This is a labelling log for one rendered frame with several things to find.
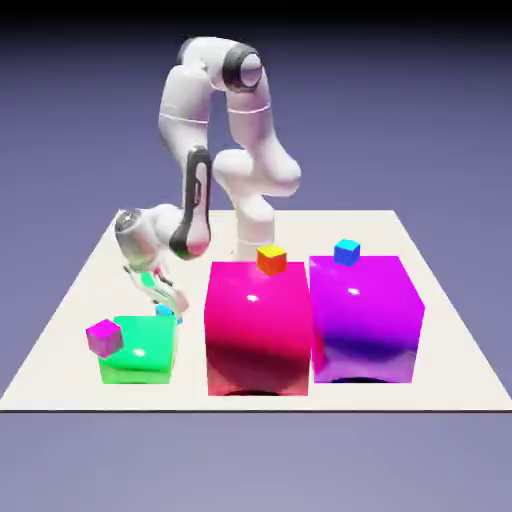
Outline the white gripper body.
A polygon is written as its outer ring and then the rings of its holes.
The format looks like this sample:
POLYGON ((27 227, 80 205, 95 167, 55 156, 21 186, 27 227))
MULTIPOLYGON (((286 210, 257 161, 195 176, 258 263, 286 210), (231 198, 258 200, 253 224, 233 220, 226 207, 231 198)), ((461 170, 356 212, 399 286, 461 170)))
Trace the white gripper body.
POLYGON ((189 308, 185 293, 175 286, 160 267, 137 272, 128 265, 123 266, 136 288, 153 302, 166 305, 174 314, 183 314, 189 308))

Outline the small cyan cube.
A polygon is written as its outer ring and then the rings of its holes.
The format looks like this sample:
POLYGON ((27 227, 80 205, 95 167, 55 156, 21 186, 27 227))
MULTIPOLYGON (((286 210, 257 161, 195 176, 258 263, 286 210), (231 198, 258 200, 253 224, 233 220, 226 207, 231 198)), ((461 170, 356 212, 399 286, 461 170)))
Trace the small cyan cube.
POLYGON ((180 325, 182 323, 182 317, 177 316, 175 312, 166 304, 156 303, 155 304, 155 315, 156 316, 169 316, 175 319, 176 324, 180 325))

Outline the small purple cube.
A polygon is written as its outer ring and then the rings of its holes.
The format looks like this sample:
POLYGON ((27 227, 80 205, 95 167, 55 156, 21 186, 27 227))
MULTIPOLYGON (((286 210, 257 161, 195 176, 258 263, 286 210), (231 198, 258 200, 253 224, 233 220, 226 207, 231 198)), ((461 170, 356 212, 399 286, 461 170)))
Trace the small purple cube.
POLYGON ((124 346, 121 327, 104 319, 85 330, 89 349, 101 358, 107 358, 124 346))

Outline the small orange cube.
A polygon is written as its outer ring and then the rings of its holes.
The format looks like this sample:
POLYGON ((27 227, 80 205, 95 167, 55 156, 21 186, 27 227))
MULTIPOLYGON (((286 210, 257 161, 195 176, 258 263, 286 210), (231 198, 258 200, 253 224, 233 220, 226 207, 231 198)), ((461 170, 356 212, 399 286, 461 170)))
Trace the small orange cube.
POLYGON ((267 276, 282 273, 287 267, 287 252, 281 247, 271 244, 257 249, 258 268, 267 276))

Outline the small blue cube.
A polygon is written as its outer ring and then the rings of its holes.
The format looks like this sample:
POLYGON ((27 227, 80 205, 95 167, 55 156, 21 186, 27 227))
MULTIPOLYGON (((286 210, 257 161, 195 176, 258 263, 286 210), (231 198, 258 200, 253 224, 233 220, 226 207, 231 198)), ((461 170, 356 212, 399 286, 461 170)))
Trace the small blue cube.
POLYGON ((360 258, 360 249, 361 246, 358 242, 342 239, 334 247, 334 262, 345 266, 352 266, 360 258))

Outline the large green box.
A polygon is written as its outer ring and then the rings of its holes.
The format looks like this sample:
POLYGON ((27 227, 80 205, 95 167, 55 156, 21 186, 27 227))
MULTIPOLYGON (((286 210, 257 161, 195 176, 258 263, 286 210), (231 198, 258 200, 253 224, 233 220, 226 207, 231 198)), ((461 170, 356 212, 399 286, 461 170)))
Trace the large green box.
POLYGON ((123 347, 98 358, 104 384, 168 384, 176 352, 173 315, 116 316, 123 347))

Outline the large pink box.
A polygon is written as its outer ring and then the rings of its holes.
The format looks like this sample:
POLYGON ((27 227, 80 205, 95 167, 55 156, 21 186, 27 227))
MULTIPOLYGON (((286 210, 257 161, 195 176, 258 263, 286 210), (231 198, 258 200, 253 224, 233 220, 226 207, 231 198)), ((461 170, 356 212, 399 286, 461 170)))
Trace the large pink box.
POLYGON ((214 262, 204 306, 211 396, 306 396, 314 341, 305 265, 266 275, 254 262, 214 262))

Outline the large purple box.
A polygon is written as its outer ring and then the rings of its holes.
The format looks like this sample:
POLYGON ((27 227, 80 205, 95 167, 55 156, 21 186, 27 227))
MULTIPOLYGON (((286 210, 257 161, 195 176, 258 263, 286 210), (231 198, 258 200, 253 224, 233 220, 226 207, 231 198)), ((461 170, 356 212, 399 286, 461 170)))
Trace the large purple box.
POLYGON ((425 306, 397 256, 309 261, 314 381, 410 383, 425 306))

